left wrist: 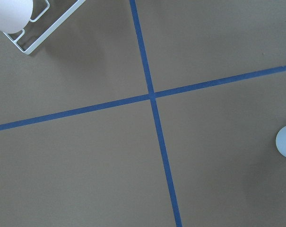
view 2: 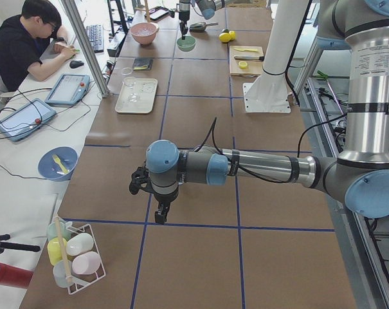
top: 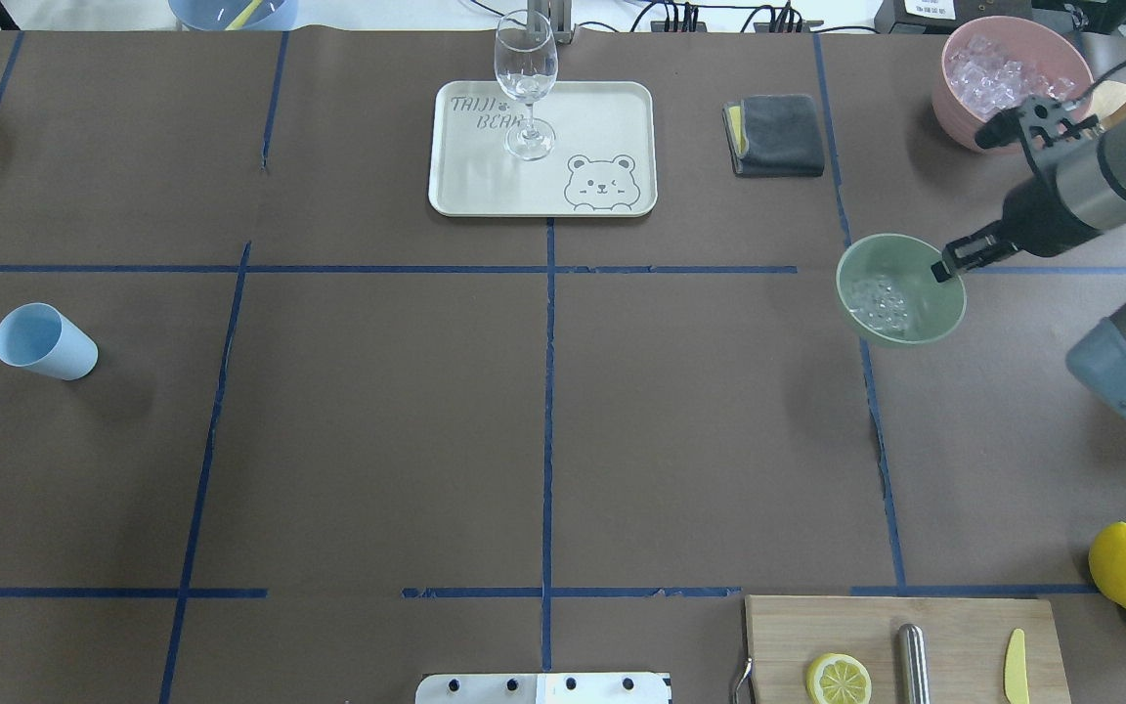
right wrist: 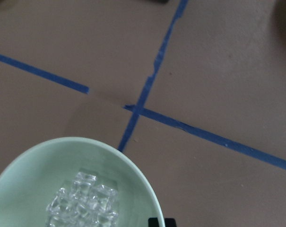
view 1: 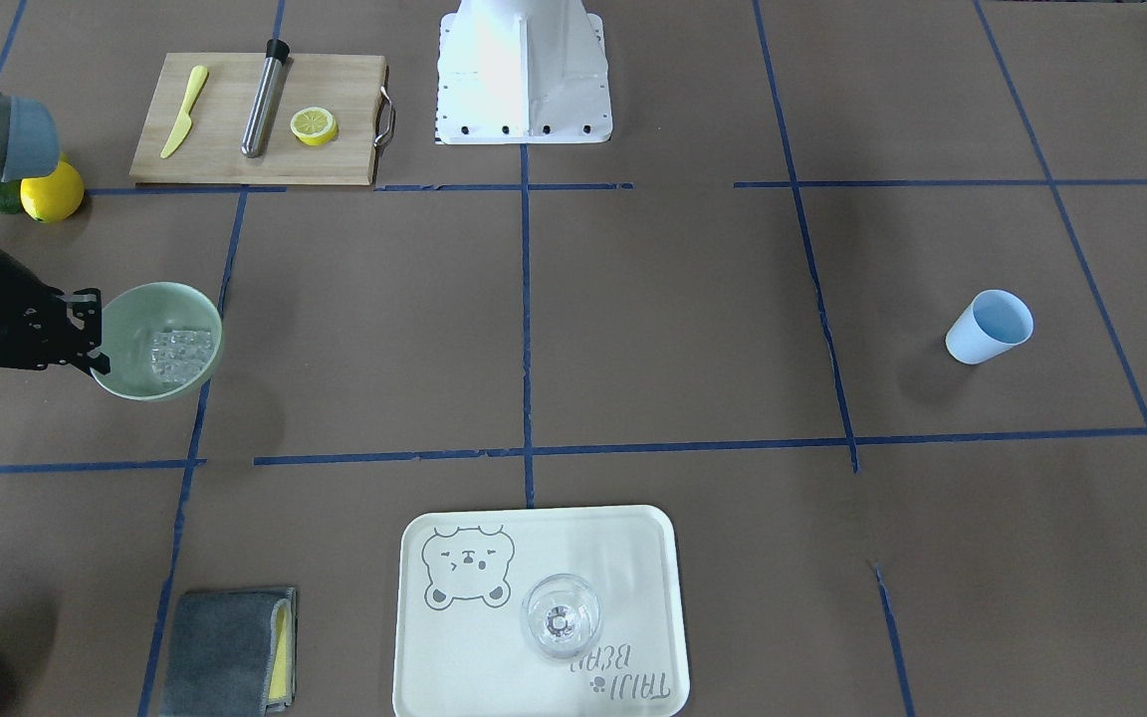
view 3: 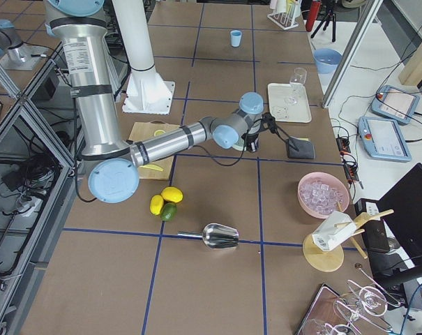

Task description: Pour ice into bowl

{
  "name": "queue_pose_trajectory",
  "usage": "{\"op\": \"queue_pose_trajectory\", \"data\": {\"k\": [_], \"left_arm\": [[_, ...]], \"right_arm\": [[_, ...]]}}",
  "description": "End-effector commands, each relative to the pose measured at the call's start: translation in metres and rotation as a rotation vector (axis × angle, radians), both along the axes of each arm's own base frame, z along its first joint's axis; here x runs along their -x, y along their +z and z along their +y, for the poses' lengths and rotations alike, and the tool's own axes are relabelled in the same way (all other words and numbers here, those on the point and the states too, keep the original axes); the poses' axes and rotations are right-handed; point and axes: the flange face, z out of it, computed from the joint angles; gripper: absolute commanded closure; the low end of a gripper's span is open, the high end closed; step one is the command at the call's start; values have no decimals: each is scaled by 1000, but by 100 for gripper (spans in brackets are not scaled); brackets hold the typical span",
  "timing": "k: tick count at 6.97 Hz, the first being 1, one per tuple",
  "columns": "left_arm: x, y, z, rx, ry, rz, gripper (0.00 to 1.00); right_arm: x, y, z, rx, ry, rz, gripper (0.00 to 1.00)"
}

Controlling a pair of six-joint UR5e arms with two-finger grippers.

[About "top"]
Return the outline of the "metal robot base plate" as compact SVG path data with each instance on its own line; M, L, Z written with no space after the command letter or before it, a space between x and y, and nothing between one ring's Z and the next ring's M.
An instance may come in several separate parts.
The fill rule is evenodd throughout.
M434 674L415 687L415 703L671 703L671 678L660 672Z

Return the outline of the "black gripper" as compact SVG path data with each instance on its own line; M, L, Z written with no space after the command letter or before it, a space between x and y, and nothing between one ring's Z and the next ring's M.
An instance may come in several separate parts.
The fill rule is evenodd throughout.
M947 284L964 275L965 269L988 267L1015 253L1054 258L1100 235L1100 229L1076 219L1054 188L1042 180L1026 180L1007 193L1000 219L944 246L942 257L932 264L931 271L933 280Z

